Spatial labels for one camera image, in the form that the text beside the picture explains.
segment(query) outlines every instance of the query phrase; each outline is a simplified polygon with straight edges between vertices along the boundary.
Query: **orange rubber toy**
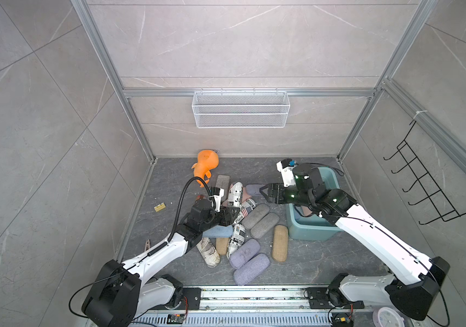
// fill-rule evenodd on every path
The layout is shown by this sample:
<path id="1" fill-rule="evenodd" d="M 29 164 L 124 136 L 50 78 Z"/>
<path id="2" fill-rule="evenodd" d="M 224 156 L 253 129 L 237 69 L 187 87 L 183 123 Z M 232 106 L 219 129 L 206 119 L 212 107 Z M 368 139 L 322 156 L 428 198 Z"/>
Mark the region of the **orange rubber toy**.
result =
<path id="1" fill-rule="evenodd" d="M 191 168 L 195 168 L 193 171 L 193 176 L 198 176 L 204 179 L 204 175 L 207 178 L 211 178 L 210 170 L 216 168 L 218 166 L 218 154 L 212 150 L 202 150 L 198 153 L 197 163 L 193 165 Z M 204 185 L 201 183 L 200 180 L 197 181 L 201 187 Z"/>

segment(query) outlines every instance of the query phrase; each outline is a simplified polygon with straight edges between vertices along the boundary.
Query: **yellow sponge block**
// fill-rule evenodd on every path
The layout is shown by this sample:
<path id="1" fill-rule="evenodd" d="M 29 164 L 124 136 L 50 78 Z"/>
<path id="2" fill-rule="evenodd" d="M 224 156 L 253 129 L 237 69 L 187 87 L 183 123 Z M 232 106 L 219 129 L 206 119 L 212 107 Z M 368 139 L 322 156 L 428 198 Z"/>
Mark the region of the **yellow sponge block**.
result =
<path id="1" fill-rule="evenodd" d="M 161 204 L 159 204 L 158 206 L 155 206 L 154 209 L 156 212 L 159 212 L 161 211 L 162 209 L 164 209 L 166 207 L 166 205 L 164 204 L 164 202 L 162 202 Z"/>
<path id="2" fill-rule="evenodd" d="M 215 247 L 220 255 L 226 255 L 228 252 L 229 238 L 217 238 Z"/>
<path id="3" fill-rule="evenodd" d="M 273 233 L 273 259 L 284 262 L 288 258 L 288 228 L 286 226 L 275 226 Z"/>

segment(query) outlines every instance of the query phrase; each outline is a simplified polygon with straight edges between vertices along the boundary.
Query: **white wire basket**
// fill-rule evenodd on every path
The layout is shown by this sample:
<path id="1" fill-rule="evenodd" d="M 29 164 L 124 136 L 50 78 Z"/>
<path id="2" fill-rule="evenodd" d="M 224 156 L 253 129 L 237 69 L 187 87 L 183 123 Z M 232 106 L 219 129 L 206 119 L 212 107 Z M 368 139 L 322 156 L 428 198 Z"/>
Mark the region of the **white wire basket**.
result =
<path id="1" fill-rule="evenodd" d="M 289 98 L 279 90 L 197 91 L 191 107 L 198 128 L 284 127 Z"/>

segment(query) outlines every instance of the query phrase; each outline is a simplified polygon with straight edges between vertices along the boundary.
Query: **aluminum frame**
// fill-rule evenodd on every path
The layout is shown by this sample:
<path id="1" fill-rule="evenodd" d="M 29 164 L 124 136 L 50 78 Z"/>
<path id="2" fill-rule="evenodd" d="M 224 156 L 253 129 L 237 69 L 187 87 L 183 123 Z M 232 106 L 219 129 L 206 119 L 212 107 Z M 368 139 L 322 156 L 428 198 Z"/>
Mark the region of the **aluminum frame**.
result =
<path id="1" fill-rule="evenodd" d="M 358 203 L 361 206 L 363 206 L 364 209 L 367 211 L 367 208 L 366 208 L 366 206 L 364 204 L 364 201 L 362 201 L 362 198 L 360 197 L 360 192 L 357 189 L 355 183 L 353 182 L 353 179 L 351 178 L 351 174 L 347 170 L 346 165 L 342 161 L 340 161 L 338 159 L 337 159 L 337 162 L 340 165 L 340 168 L 342 169 L 342 171 L 344 172 L 344 178 L 346 179 L 347 186 L 349 187 L 349 190 L 351 191 L 352 194 L 354 194 L 354 196 L 356 197 L 356 200 L 358 201 Z"/>
<path id="2" fill-rule="evenodd" d="M 126 226 L 124 227 L 124 232 L 120 238 L 119 245 L 117 245 L 117 251 L 115 252 L 114 259 L 118 262 L 122 261 L 124 257 L 124 251 L 126 250 L 126 245 L 128 245 L 129 237 L 132 234 L 133 226 L 137 221 L 138 211 L 142 206 L 142 201 L 144 200 L 144 195 L 146 194 L 146 190 L 148 189 L 149 181 L 151 180 L 151 175 L 153 174 L 153 169 L 157 165 L 157 159 L 153 161 L 148 167 L 148 170 L 144 174 L 142 185 L 138 191 L 138 195 L 135 199 L 135 203 L 133 204 L 131 214 L 126 222 Z"/>
<path id="3" fill-rule="evenodd" d="M 104 68 L 104 71 L 106 72 L 106 75 L 111 85 L 115 89 L 115 94 L 117 95 L 117 98 L 119 98 L 120 104 L 124 108 L 124 112 L 126 113 L 129 122 L 132 124 L 135 134 L 137 134 L 138 140 L 140 141 L 140 145 L 142 146 L 146 156 L 148 157 L 149 162 L 152 164 L 155 160 L 153 151 L 151 151 L 148 139 L 144 134 L 144 130 L 140 125 L 140 121 L 138 120 L 135 111 L 133 110 L 131 104 L 129 103 L 129 100 L 123 93 L 124 88 L 122 86 L 122 82 L 120 81 L 119 75 L 117 74 L 117 70 L 115 69 L 115 65 L 113 65 L 113 62 L 106 49 L 106 46 L 104 45 L 104 41 L 100 36 L 99 29 L 95 24 L 95 20 L 91 15 L 86 0 L 71 0 L 71 3 L 73 4 L 73 7 L 75 8 L 77 15 L 79 16 L 80 22 L 86 30 L 87 37 L 90 39 L 93 48 L 95 49 L 95 53 L 99 57 L 102 67 Z"/>
<path id="4" fill-rule="evenodd" d="M 200 310 L 301 310 L 309 309 L 305 296 L 307 287 L 327 287 L 308 285 L 256 285 L 224 286 L 208 285 L 202 288 Z"/>
<path id="5" fill-rule="evenodd" d="M 466 173 L 466 147 L 454 137 L 452 132 L 443 127 L 429 112 L 423 112 L 424 108 L 395 81 L 386 80 L 383 87 L 410 117 L 418 113 L 419 126 Z"/>
<path id="6" fill-rule="evenodd" d="M 165 97 L 174 97 L 174 96 L 186 96 L 192 97 L 195 92 L 212 92 L 212 91 L 286 91 L 288 96 L 366 96 L 372 97 L 375 94 L 374 88 L 364 88 L 364 87 L 347 87 L 347 88 L 280 88 L 280 87 L 265 87 L 265 88 L 176 88 L 176 87 L 166 87 L 166 88 L 125 88 L 123 93 L 126 97 L 151 97 L 151 96 L 165 96 Z"/>
<path id="7" fill-rule="evenodd" d="M 337 155 L 337 158 L 339 160 L 344 160 L 344 158 L 346 157 L 347 153 L 349 152 L 349 148 L 353 145 L 354 141 L 356 140 L 356 137 L 359 135 L 362 127 L 364 126 L 365 122 L 367 121 L 367 118 L 373 111 L 376 102 L 378 101 L 380 95 L 384 90 L 382 84 L 395 74 L 398 67 L 400 66 L 400 63 L 402 62 L 407 52 L 413 45 L 414 40 L 420 33 L 420 30 L 422 30 L 422 27 L 424 26 L 424 23 L 426 22 L 427 18 L 433 11 L 434 7 L 437 5 L 437 2 L 438 0 L 422 0 L 419 3 L 417 10 L 413 14 L 413 18 L 409 22 L 409 25 L 407 26 L 406 31 L 404 32 L 404 35 L 402 35 L 402 38 L 400 39 L 400 42 L 398 43 L 391 59 L 389 59 L 389 62 L 387 63 L 384 72 L 382 73 L 378 83 L 376 84 L 374 97 L 372 99 L 369 99 L 369 101 L 365 104 L 364 108 L 360 112 L 360 115 L 356 119 L 353 128 L 347 135 L 347 139 L 344 141 L 344 144 L 340 148 L 340 151 Z"/>

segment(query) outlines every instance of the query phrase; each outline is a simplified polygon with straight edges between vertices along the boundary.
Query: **cable tie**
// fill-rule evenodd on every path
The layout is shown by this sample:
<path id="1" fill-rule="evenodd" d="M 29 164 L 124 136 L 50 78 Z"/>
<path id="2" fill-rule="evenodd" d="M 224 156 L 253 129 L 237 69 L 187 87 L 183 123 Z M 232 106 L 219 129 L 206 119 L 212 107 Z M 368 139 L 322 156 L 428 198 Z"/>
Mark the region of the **cable tie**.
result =
<path id="1" fill-rule="evenodd" d="M 417 110 L 417 113 L 413 116 L 413 120 L 418 116 L 419 113 L 427 113 L 427 110 Z"/>

